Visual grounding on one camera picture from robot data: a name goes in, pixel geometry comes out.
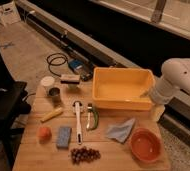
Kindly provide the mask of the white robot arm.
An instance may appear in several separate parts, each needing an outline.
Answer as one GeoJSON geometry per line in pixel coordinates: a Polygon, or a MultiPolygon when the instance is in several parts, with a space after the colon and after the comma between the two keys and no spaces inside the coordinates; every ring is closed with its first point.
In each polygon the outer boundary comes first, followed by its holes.
{"type": "Polygon", "coordinates": [[[171,58],[161,66],[161,77],[149,90],[151,100],[160,105],[168,104],[177,91],[190,95],[190,58],[171,58]]]}

